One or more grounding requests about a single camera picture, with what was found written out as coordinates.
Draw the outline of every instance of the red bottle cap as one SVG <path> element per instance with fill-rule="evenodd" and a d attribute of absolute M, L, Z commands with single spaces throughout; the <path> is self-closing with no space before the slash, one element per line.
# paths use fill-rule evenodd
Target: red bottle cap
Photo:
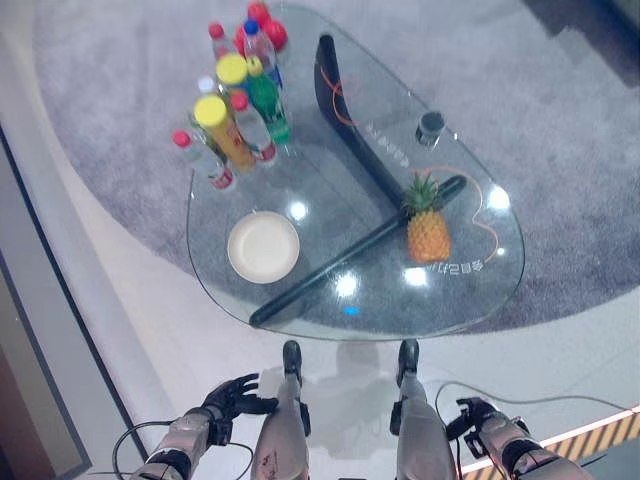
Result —
<path fill-rule="evenodd" d="M 267 37 L 269 37 L 269 40 L 271 40 L 271 43 L 273 43 L 273 47 L 277 52 L 282 50 L 287 44 L 287 30 L 279 21 L 274 19 L 269 20 L 263 30 Z"/>
<path fill-rule="evenodd" d="M 176 130 L 173 132 L 173 143 L 181 148 L 185 148 L 191 144 L 191 137 L 184 130 Z"/>
<path fill-rule="evenodd" d="M 222 28 L 222 25 L 220 25 L 217 22 L 210 23 L 209 24 L 209 35 L 214 40 L 217 40 L 219 38 L 224 37 L 224 29 Z"/>
<path fill-rule="evenodd" d="M 235 92 L 231 95 L 231 105 L 234 110 L 241 112 L 249 106 L 249 98 L 244 92 Z"/>
<path fill-rule="evenodd" d="M 238 49 L 238 53 L 244 57 L 244 39 L 247 34 L 244 32 L 244 24 L 240 25 L 236 29 L 236 36 L 233 39 L 233 43 L 235 43 L 236 48 Z"/>
<path fill-rule="evenodd" d="M 271 15 L 269 8 L 263 2 L 251 2 L 247 8 L 247 17 L 258 22 L 262 28 L 269 21 Z"/>

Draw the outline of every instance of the glass tabletop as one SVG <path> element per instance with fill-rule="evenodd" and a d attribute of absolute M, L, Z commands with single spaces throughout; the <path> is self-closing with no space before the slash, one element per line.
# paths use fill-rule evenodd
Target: glass tabletop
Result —
<path fill-rule="evenodd" d="M 188 245 L 207 293 L 254 326 L 340 340 L 449 333 L 499 310 L 524 266 L 507 193 L 448 129 L 435 146 L 418 142 L 429 108 L 346 33 L 304 7 L 272 15 L 289 33 L 279 65 L 292 139 L 231 191 L 194 174 Z M 446 261 L 409 257 L 401 201 L 415 173 L 441 186 L 462 179 L 440 211 Z M 244 280 L 227 256 L 231 229 L 257 211 L 287 217 L 300 240 L 293 270 L 266 285 Z"/>

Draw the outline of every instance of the orange striped strip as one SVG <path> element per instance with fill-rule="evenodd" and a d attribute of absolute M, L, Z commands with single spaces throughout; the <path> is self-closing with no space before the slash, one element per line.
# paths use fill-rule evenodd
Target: orange striped strip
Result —
<path fill-rule="evenodd" d="M 640 413 L 638 413 L 637 409 L 634 409 L 631 415 L 605 425 L 600 424 L 600 426 L 580 433 L 575 437 L 547 445 L 545 448 L 556 455 L 576 461 L 639 436 Z M 464 480 L 502 479 L 500 472 L 493 465 L 469 472 L 463 477 Z"/>

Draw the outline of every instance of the white bottle cap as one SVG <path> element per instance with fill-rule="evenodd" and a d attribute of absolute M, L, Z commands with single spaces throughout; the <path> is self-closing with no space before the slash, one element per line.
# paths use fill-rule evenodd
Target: white bottle cap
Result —
<path fill-rule="evenodd" d="M 203 95 L 211 95 L 216 88 L 216 82 L 209 75 L 203 75 L 198 79 L 198 90 Z"/>

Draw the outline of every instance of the pineapple crown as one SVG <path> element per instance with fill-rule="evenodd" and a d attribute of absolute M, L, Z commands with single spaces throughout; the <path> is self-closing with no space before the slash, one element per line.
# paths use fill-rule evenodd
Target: pineapple crown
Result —
<path fill-rule="evenodd" d="M 423 181 L 420 179 L 420 175 L 416 173 L 413 184 L 406 193 L 403 207 L 412 217 L 421 212 L 437 210 L 439 201 L 438 183 L 435 180 L 431 180 L 431 175 L 428 175 Z"/>

